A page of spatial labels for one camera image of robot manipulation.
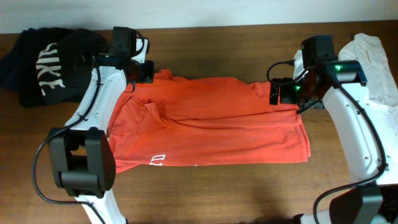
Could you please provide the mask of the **orange polo shirt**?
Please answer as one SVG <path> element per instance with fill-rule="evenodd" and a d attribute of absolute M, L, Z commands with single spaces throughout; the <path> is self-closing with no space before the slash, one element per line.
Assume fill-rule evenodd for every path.
<path fill-rule="evenodd" d="M 212 166 L 308 161 L 295 105 L 272 105 L 267 82 L 176 77 L 130 84 L 109 121 L 117 172 L 139 165 Z"/>

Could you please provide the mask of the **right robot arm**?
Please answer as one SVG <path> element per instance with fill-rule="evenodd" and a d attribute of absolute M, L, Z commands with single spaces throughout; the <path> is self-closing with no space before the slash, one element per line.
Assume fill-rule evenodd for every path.
<path fill-rule="evenodd" d="M 370 99 L 370 77 L 357 60 L 340 60 L 329 35 L 301 43 L 292 78 L 271 79 L 272 105 L 297 105 L 297 113 L 326 109 L 336 127 L 351 183 L 327 190 L 324 210 L 313 207 L 293 223 L 396 223 L 397 124 L 385 105 Z"/>

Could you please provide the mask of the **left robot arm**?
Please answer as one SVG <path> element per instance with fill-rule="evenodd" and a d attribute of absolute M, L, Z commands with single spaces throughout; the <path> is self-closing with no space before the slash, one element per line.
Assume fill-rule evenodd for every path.
<path fill-rule="evenodd" d="M 106 131 L 120 95 L 128 84 L 152 83 L 154 63 L 146 60 L 148 38 L 128 27 L 114 27 L 109 52 L 92 60 L 90 84 L 63 128 L 49 132 L 55 185 L 82 205 L 92 223 L 127 223 L 116 203 L 116 161 Z"/>

